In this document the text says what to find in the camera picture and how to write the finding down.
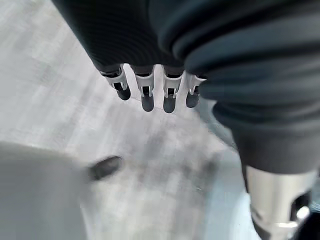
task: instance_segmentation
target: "gray floor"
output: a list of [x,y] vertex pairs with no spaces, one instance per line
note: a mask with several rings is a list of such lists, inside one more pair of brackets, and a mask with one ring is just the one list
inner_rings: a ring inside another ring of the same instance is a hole
[[[84,163],[125,159],[118,174],[96,186],[105,239],[198,240],[204,223],[221,228],[223,212],[208,220],[205,207],[217,166],[237,156],[185,106],[184,84],[176,110],[165,113],[157,66],[155,108],[147,113],[126,65],[132,97],[121,101],[45,0],[0,0],[0,52],[0,141],[66,152]],[[232,164],[229,173],[242,185]],[[224,184],[229,179],[222,177],[213,195],[230,209],[233,193]]]

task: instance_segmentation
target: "robotic hand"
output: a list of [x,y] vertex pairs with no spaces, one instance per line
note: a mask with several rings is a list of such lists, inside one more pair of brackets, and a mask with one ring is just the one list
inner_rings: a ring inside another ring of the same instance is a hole
[[[53,2],[102,73],[129,63],[205,76],[189,93],[217,101],[212,112],[235,140],[256,231],[263,240],[294,235],[320,168],[319,1]],[[167,98],[179,89],[169,83]]]

